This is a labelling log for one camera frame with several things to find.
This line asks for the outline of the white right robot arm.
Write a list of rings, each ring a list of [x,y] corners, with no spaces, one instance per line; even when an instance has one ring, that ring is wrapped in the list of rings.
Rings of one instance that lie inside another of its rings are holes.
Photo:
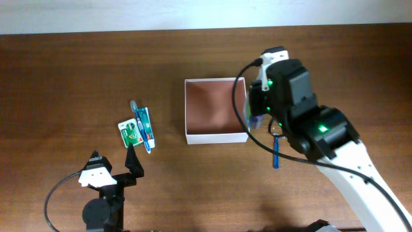
[[[253,116],[269,114],[290,146],[339,190],[367,231],[411,231],[411,215],[373,165],[366,146],[337,108],[320,106],[297,59],[252,62],[261,77],[250,86]]]

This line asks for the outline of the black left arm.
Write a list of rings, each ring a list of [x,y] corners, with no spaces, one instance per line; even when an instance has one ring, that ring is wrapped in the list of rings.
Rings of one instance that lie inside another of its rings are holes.
[[[129,170],[127,173],[112,175],[108,159],[94,151],[81,170],[81,186],[98,191],[98,197],[90,200],[82,210],[87,231],[124,230],[124,189],[135,186],[136,180],[144,176],[132,144],[127,146],[125,167]]]

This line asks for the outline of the clear soap pump bottle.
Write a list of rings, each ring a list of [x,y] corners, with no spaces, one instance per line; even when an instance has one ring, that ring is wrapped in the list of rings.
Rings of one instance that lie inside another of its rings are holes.
[[[243,105],[243,116],[245,118],[247,126],[250,129],[258,129],[262,125],[263,119],[265,117],[264,115],[258,115],[258,116],[252,115],[249,97],[245,99],[245,103]]]

